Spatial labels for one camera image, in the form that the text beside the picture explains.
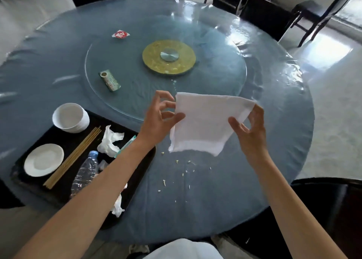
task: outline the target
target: round dining table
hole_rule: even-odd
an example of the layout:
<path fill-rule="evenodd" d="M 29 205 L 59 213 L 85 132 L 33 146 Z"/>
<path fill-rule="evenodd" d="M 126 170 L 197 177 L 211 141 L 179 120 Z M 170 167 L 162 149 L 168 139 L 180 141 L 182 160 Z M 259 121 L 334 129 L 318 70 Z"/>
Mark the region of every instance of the round dining table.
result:
<path fill-rule="evenodd" d="M 112 37 L 119 30 L 122 39 Z M 191 48 L 192 67 L 177 74 L 146 66 L 144 49 L 161 40 Z M 99 76 L 105 70 L 117 79 L 117 91 Z M 255 100 L 265 110 L 270 155 L 288 183 L 301 171 L 313 135 L 311 94 L 293 57 L 256 26 L 186 0 L 106 0 L 60 14 L 8 54 L 0 83 L 0 177 L 39 211 L 56 209 L 15 184 L 11 168 L 67 102 L 139 131 L 156 90 Z M 157 145 L 122 219 L 100 231 L 100 238 L 125 244 L 199 239 L 229 230 L 268 206 L 235 134 L 217 157 L 169 153 L 169 146 L 169 136 Z"/>

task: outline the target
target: chopsticks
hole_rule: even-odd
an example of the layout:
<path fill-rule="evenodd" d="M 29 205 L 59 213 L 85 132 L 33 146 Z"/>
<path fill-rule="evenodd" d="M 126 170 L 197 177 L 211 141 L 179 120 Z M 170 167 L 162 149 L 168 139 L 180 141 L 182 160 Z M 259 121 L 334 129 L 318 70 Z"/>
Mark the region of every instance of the chopsticks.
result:
<path fill-rule="evenodd" d="M 48 178 L 43 184 L 48 189 L 52 189 L 59 179 L 66 173 L 66 171 L 74 164 L 74 162 L 81 156 L 87 147 L 95 140 L 102 130 L 100 127 L 94 128 L 86 138 L 76 147 L 76 149 L 68 156 L 68 158 L 57 168 L 57 170 Z"/>

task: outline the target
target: white bowl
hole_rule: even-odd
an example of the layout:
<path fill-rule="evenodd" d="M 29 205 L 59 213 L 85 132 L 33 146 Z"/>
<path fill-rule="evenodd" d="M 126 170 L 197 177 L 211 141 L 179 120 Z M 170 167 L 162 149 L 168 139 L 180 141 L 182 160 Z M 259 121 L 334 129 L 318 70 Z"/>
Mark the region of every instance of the white bowl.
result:
<path fill-rule="evenodd" d="M 56 144 L 45 144 L 29 153 L 24 162 L 25 172 L 33 177 L 52 173 L 63 162 L 64 151 Z"/>
<path fill-rule="evenodd" d="M 79 133 L 88 127 L 89 115 L 78 104 L 66 103 L 54 111 L 53 124 L 66 132 Z"/>

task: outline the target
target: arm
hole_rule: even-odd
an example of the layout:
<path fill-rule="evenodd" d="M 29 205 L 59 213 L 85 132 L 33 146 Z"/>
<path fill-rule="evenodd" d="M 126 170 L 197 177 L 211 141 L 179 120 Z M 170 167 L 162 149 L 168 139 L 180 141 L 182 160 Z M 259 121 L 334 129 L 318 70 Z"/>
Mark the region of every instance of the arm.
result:
<path fill-rule="evenodd" d="M 80 258 L 91 244 L 114 202 L 146 154 L 185 115 L 164 111 L 176 103 L 157 91 L 137 138 L 93 181 L 58 211 L 14 257 Z"/>
<path fill-rule="evenodd" d="M 234 117 L 229 118 L 229 124 L 258 176 L 292 257 L 346 259 L 270 158 L 266 147 L 264 110 L 255 105 L 248 118 L 251 129 L 239 124 Z"/>

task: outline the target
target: metal center cap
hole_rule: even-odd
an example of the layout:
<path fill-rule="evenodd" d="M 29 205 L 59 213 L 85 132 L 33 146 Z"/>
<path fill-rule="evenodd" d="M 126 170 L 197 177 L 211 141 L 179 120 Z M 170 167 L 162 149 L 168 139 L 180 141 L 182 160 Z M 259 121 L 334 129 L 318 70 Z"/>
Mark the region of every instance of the metal center cap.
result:
<path fill-rule="evenodd" d="M 179 53 L 173 48 L 165 48 L 161 51 L 160 56 L 166 62 L 174 62 L 179 59 Z"/>

